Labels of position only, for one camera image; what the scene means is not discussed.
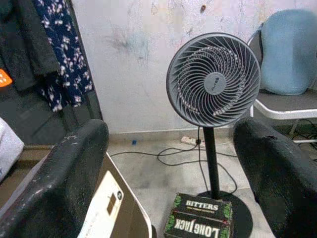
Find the navy floral dress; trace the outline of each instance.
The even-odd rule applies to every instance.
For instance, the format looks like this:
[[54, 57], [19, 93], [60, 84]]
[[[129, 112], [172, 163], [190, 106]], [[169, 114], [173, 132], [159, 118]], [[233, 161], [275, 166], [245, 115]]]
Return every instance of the navy floral dress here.
[[45, 77], [39, 91], [53, 112], [67, 104], [79, 106], [83, 95], [94, 89], [90, 72], [80, 49], [66, 0], [33, 0], [60, 70]]

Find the black fan stand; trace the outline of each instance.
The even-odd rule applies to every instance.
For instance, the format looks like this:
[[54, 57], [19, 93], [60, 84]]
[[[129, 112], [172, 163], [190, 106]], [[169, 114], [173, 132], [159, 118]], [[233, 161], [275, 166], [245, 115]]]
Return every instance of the black fan stand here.
[[248, 238], [252, 232], [253, 221], [250, 210], [245, 203], [233, 194], [220, 191], [218, 165], [213, 127], [204, 127], [205, 148], [211, 191], [200, 193], [199, 196], [211, 197], [215, 200], [230, 201], [233, 208], [233, 237]]

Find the gray fan head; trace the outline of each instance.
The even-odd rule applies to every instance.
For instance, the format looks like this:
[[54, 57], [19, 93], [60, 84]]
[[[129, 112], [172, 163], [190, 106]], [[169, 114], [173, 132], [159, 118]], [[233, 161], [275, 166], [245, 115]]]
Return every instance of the gray fan head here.
[[167, 94], [186, 121], [217, 127], [237, 120], [260, 88], [260, 66], [242, 40], [208, 33], [187, 42], [174, 56], [166, 79]]

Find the blue cushion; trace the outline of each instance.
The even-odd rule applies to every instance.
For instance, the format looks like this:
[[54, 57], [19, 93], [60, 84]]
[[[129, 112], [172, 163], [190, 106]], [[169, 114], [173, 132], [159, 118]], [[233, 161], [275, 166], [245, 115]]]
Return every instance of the blue cushion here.
[[284, 10], [262, 28], [262, 86], [279, 95], [299, 95], [314, 82], [317, 69], [317, 17]]

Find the orange tag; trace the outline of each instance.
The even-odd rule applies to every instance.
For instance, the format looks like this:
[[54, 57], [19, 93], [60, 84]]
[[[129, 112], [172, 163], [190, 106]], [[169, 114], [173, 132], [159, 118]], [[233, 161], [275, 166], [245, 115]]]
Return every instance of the orange tag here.
[[9, 75], [3, 70], [0, 69], [0, 88], [6, 87], [12, 83], [12, 79]]

